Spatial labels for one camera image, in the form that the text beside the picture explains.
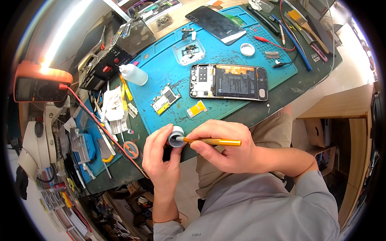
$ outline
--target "phone back cover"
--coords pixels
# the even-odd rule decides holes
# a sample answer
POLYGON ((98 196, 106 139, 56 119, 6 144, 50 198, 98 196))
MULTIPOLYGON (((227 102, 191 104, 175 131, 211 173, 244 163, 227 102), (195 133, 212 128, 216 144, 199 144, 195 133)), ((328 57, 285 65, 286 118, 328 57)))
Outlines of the phone back cover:
POLYGON ((206 6, 201 6, 186 16, 188 15, 198 19, 197 22, 194 22, 195 24, 213 34, 226 45, 232 44, 246 33, 242 27, 206 6))

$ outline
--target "khaki pants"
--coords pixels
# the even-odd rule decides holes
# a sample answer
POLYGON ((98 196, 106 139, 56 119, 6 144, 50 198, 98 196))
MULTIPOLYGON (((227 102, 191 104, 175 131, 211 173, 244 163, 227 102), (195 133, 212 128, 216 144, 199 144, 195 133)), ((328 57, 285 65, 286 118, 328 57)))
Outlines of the khaki pants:
MULTIPOLYGON (((252 139, 256 146, 266 148, 290 147, 292 134, 292 116, 288 113, 276 112, 267 119, 261 121, 250 129, 252 139)), ((217 150, 222 152, 224 148, 217 146, 217 150)), ((222 172, 217 167, 204 159, 201 155, 197 156, 198 187, 196 193, 201 199, 205 199, 210 190, 231 173, 222 172)), ((278 178, 283 178, 281 172, 271 172, 278 178)))

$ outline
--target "white plastic squeeze bottle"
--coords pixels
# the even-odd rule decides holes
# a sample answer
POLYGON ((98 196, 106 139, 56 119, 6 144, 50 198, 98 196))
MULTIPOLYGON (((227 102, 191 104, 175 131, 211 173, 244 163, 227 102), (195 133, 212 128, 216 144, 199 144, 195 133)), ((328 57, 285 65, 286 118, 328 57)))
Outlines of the white plastic squeeze bottle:
POLYGON ((120 65, 119 71, 122 73, 122 77, 137 85, 144 85, 147 82, 147 74, 133 64, 120 65))

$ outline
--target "paintbrush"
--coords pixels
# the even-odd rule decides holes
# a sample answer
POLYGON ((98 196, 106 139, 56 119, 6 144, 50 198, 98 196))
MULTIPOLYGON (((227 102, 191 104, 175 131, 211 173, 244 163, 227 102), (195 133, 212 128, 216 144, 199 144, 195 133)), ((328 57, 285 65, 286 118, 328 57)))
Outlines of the paintbrush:
POLYGON ((193 142, 193 141, 202 141, 209 145, 220 145, 220 146, 241 146, 241 140, 228 140, 228 139, 213 139, 213 138, 199 138, 197 140, 189 140, 186 137, 176 137, 177 141, 180 142, 193 142))
POLYGON ((324 43, 320 40, 316 33, 312 31, 306 19, 304 19, 296 10, 288 12, 288 16, 290 16, 297 24, 299 24, 299 26, 307 30, 316 39, 316 41, 318 41, 318 43, 320 44, 324 52, 326 52, 326 54, 329 53, 326 45, 324 45, 324 43))

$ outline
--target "person's hand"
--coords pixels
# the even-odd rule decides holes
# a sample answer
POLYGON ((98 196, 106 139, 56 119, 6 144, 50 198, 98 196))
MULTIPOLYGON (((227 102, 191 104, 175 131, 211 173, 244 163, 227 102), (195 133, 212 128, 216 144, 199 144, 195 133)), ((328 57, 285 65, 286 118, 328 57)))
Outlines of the person's hand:
POLYGON ((170 160, 163 162, 164 146, 173 130, 173 124, 168 124, 156 130, 146 138, 142 167, 154 185, 154 192, 167 197, 174 197, 179 181, 179 161, 182 147, 173 148, 170 160))
POLYGON ((264 163, 257 160, 257 147, 248 127, 241 123, 208 120, 187 135, 187 139, 190 140, 198 138, 241 140, 240 147, 223 146, 225 150, 222 153, 202 141, 194 141, 190 144, 193 150, 220 171, 228 173, 263 173, 266 171, 264 163))

